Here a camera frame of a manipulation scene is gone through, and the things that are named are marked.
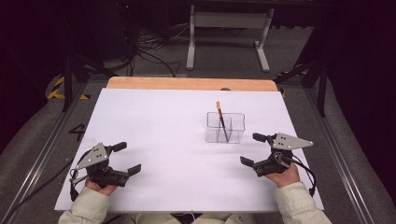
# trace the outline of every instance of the person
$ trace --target person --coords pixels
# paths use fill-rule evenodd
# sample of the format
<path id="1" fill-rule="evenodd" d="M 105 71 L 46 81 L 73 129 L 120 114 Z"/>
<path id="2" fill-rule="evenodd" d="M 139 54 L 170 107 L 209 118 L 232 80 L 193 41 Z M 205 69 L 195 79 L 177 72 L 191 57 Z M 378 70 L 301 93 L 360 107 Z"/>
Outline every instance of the person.
<path id="1" fill-rule="evenodd" d="M 301 182 L 297 166 L 292 163 L 282 174 L 266 175 L 276 186 L 276 202 L 285 224 L 290 223 L 331 223 L 319 210 Z M 87 179 L 85 188 L 73 202 L 70 210 L 65 211 L 59 224 L 64 223 L 102 223 L 109 207 L 109 197 L 116 190 L 115 186 L 105 188 Z M 195 224 L 250 224 L 254 217 L 248 214 L 202 214 Z M 180 224 L 170 214 L 131 214 L 122 216 L 125 224 Z"/>

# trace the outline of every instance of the white sleeve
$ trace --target white sleeve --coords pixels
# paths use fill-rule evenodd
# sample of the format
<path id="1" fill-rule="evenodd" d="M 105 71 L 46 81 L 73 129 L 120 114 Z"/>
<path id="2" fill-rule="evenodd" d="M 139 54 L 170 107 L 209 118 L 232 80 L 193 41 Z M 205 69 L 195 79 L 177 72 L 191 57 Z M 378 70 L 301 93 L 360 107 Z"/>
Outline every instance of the white sleeve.
<path id="1" fill-rule="evenodd" d="M 84 188 L 73 202 L 70 210 L 61 215 L 58 223 L 102 223 L 106 218 L 109 205 L 109 196 L 93 189 Z"/>
<path id="2" fill-rule="evenodd" d="M 276 202 L 285 224 L 331 223 L 323 211 L 316 207 L 302 182 L 277 189 Z"/>

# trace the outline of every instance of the clear plastic container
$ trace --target clear plastic container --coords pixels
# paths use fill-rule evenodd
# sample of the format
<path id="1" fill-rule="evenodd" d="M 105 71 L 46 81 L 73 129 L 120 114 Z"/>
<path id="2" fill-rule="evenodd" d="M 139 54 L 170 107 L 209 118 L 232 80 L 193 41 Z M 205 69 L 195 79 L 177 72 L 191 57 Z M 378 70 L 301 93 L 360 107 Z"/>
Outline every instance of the clear plastic container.
<path id="1" fill-rule="evenodd" d="M 245 131 L 245 115 L 222 113 L 224 127 L 219 113 L 209 112 L 206 115 L 205 141 L 208 143 L 240 143 Z"/>

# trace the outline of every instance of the hand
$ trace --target hand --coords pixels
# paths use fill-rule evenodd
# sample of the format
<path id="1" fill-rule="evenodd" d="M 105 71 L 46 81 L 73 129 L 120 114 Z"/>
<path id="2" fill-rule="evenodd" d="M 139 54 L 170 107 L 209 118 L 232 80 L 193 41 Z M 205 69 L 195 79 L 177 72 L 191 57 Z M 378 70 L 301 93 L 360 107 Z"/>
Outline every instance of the hand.
<path id="1" fill-rule="evenodd" d="M 87 181 L 85 181 L 85 187 L 89 189 L 93 189 L 98 191 L 101 194 L 105 194 L 107 196 L 110 196 L 111 193 L 116 190 L 117 186 L 112 186 L 112 185 L 107 185 L 105 188 L 101 188 L 98 184 L 93 183 L 89 178 L 87 178 Z"/>
<path id="2" fill-rule="evenodd" d="M 274 173 L 274 174 L 266 175 L 265 177 L 274 181 L 274 183 L 276 183 L 276 186 L 279 189 L 287 185 L 301 181 L 300 176 L 298 174 L 297 166 L 293 162 L 290 164 L 290 168 L 287 169 L 282 174 Z"/>

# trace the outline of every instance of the pen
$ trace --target pen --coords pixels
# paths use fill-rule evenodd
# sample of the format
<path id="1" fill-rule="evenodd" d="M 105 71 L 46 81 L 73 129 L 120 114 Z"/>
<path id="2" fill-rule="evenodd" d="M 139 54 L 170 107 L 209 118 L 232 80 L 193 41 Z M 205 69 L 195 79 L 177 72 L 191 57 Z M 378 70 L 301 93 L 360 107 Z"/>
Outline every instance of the pen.
<path id="1" fill-rule="evenodd" d="M 229 143 L 230 140 L 228 139 L 227 132 L 225 131 L 224 118 L 222 117 L 221 108 L 220 108 L 220 102 L 219 101 L 216 102 L 216 107 L 218 108 L 218 111 L 219 111 L 220 121 L 221 121 L 221 125 L 223 127 L 225 139 L 226 139 L 227 143 Z"/>

